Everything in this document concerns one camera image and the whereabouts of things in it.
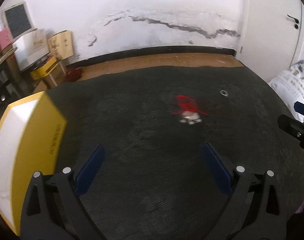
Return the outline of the yellow white box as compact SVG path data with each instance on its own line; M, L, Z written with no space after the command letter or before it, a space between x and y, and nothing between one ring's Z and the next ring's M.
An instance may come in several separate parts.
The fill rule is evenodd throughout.
M0 215L16 235L31 177L54 173L66 124L46 92L9 104L1 117Z

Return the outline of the black patterned table cloth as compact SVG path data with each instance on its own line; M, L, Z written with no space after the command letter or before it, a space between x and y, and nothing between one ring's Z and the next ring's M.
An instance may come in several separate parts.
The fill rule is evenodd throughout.
M153 67L50 89L67 120L56 169L105 159L81 202L107 239L200 239L226 203L200 154L211 143L253 173L272 170L287 216L304 199L304 152L279 129L289 110L246 67ZM208 113L189 125L172 115L177 95Z

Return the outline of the black shelf rack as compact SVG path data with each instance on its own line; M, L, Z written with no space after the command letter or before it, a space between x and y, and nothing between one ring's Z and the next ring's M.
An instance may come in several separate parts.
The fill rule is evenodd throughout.
M13 100L24 97L24 92L16 78L8 66L7 60L14 56L17 48L10 49L0 58L0 109L5 109L6 106Z

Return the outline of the brown cardboard box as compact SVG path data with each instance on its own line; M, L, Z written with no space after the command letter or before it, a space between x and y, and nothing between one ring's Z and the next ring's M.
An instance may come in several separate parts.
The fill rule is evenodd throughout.
M42 77L47 89L57 87L65 82L66 69L61 62L57 62L49 71L49 73Z

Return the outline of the red cloth on floor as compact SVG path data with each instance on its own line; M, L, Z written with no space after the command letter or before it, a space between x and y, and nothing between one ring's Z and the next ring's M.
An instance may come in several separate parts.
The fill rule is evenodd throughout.
M83 69L81 67L70 69L66 73L65 82L76 82L82 77L82 74Z

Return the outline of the yellow flat box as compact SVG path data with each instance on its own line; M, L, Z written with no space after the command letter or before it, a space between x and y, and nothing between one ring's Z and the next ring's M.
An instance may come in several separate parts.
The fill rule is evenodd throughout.
M33 80L38 80L47 76L57 66L57 64L58 60L56 57L48 57L46 60L40 62L39 66L30 72L30 75Z

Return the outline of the tan cardboard gift box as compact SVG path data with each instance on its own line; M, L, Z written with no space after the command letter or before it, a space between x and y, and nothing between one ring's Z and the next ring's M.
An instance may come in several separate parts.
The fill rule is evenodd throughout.
M72 32L61 31L47 40L50 53L58 60L64 60L74 55Z

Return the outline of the pink box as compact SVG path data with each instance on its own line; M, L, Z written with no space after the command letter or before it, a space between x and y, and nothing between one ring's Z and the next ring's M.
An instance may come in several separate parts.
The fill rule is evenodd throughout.
M4 50L7 46L12 44L13 38L8 27L5 27L0 31L0 53Z

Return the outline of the white framed blackboard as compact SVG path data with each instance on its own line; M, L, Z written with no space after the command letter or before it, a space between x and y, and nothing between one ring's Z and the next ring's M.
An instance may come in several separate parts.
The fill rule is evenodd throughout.
M2 20L9 28L13 41L35 29L26 2L17 3L3 10Z

